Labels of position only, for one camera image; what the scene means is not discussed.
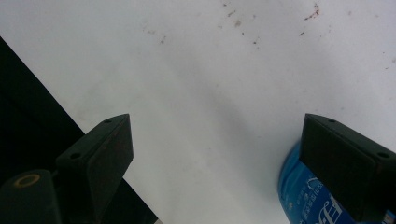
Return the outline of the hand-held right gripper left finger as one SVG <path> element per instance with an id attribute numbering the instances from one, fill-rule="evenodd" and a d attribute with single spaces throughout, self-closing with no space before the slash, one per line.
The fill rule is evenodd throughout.
<path id="1" fill-rule="evenodd" d="M 56 159 L 72 224 L 99 224 L 134 158 L 130 116 L 105 119 Z"/>

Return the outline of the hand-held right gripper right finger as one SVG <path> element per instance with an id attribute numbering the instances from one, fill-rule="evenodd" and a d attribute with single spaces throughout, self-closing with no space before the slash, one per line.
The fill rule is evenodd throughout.
<path id="1" fill-rule="evenodd" d="M 304 117 L 300 160 L 358 222 L 396 215 L 396 153 L 341 122 Z"/>

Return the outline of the blue bottle with white cap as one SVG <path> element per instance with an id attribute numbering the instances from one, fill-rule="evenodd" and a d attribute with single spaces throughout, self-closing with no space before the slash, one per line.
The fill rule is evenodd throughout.
<path id="1" fill-rule="evenodd" d="M 396 212 L 387 210 L 379 221 L 355 221 L 329 190 L 299 160 L 300 143 L 285 159 L 277 192 L 290 224 L 396 224 Z"/>

